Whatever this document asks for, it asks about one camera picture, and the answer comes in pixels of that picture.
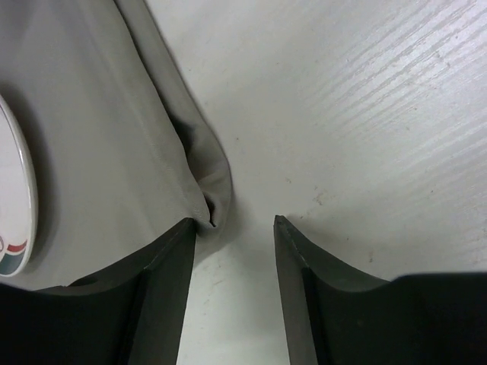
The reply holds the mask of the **white plate green red rim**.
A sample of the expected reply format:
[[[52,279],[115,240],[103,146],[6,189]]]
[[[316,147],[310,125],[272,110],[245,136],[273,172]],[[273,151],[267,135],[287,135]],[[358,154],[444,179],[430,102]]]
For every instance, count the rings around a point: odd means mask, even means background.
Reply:
[[[37,233],[35,172],[24,134],[1,99],[1,276],[20,273],[30,259]]]

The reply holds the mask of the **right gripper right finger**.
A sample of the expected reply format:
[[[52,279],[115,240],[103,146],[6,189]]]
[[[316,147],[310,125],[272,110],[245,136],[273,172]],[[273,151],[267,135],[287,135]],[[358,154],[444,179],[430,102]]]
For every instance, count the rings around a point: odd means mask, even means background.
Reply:
[[[486,275],[385,281],[274,221],[275,260],[293,364],[484,364]]]

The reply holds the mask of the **grey cloth placemat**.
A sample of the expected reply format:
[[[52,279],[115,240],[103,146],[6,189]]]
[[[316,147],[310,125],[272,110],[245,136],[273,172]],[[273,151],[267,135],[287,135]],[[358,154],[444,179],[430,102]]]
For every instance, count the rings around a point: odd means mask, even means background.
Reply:
[[[225,224],[231,173],[144,1],[3,1],[1,94],[37,178],[37,237],[6,283],[68,285],[186,217]]]

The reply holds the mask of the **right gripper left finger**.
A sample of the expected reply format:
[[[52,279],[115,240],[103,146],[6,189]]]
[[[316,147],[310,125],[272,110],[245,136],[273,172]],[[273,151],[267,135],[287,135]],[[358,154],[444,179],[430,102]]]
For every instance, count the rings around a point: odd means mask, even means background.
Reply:
[[[69,286],[1,287],[3,364],[174,364],[196,245],[186,218]]]

